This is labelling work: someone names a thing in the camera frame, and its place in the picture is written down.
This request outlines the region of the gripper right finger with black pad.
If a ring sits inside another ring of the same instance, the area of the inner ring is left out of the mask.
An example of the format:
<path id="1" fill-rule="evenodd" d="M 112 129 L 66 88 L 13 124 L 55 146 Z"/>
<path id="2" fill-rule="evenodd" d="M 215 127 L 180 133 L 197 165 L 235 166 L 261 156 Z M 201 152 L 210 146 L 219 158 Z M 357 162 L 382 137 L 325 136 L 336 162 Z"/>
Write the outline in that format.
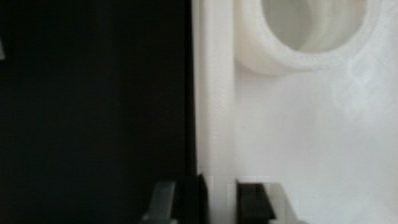
<path id="1" fill-rule="evenodd" d="M 237 224 L 308 224 L 279 183 L 237 182 Z"/>

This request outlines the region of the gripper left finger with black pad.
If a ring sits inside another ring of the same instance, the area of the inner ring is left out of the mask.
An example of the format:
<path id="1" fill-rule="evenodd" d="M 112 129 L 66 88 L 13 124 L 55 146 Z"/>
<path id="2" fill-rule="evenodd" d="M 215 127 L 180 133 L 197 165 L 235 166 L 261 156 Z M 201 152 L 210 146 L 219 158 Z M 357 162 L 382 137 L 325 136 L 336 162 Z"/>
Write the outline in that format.
<path id="1" fill-rule="evenodd" d="M 139 224 L 208 224 L 208 187 L 203 176 L 155 184 Z"/>

